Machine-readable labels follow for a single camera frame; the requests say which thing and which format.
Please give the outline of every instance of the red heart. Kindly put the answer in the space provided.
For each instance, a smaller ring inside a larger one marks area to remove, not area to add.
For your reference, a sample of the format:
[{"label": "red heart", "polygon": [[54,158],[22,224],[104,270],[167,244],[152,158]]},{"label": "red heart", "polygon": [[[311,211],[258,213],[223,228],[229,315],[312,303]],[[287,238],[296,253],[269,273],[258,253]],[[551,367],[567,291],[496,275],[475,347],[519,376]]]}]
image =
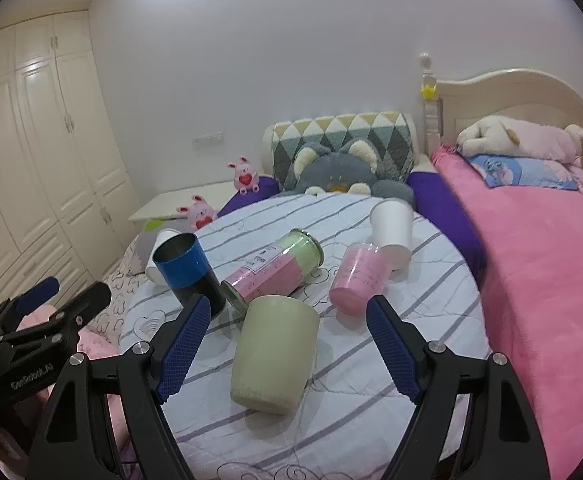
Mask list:
[{"label": "red heart", "polygon": [[202,220],[196,221],[196,229],[200,229],[201,227],[205,227],[207,224],[211,224],[211,223],[212,223],[212,217],[206,216]]}]

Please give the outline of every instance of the wall socket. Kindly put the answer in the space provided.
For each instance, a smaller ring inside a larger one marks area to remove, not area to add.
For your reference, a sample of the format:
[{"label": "wall socket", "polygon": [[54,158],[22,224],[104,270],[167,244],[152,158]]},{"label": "wall socket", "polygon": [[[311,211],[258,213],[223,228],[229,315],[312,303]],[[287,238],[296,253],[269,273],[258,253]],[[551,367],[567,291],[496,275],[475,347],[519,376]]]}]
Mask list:
[{"label": "wall socket", "polygon": [[225,141],[225,134],[223,132],[216,132],[215,134],[207,134],[196,137],[192,140],[195,150],[204,150],[205,148],[212,148],[220,146]]}]

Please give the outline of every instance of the pink cup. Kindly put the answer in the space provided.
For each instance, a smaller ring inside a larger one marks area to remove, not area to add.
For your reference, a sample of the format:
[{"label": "pink cup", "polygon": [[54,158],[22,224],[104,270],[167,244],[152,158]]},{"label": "pink cup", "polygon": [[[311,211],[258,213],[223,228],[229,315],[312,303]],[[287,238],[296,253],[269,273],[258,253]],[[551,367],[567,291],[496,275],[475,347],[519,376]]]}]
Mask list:
[{"label": "pink cup", "polygon": [[329,290],[329,299],[349,316],[364,316],[367,302],[382,294],[390,273],[391,265],[377,246],[350,245]]}]

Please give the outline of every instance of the wardrobe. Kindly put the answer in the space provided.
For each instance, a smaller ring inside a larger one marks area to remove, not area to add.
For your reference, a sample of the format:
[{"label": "wardrobe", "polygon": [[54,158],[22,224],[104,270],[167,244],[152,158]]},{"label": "wardrobe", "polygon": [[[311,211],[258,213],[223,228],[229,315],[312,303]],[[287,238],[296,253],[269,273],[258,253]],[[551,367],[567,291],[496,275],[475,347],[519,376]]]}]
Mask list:
[{"label": "wardrobe", "polygon": [[63,304],[119,263],[139,208],[87,12],[0,30],[0,302],[55,276]]}]

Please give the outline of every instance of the beige cup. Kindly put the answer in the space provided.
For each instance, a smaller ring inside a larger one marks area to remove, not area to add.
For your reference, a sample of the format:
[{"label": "beige cup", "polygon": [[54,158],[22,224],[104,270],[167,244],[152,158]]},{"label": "beige cup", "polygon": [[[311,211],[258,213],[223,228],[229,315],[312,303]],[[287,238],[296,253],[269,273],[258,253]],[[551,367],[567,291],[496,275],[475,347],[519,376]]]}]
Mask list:
[{"label": "beige cup", "polygon": [[294,298],[252,301],[234,355],[232,400],[259,412],[295,410],[313,367],[318,321],[311,305]]}]

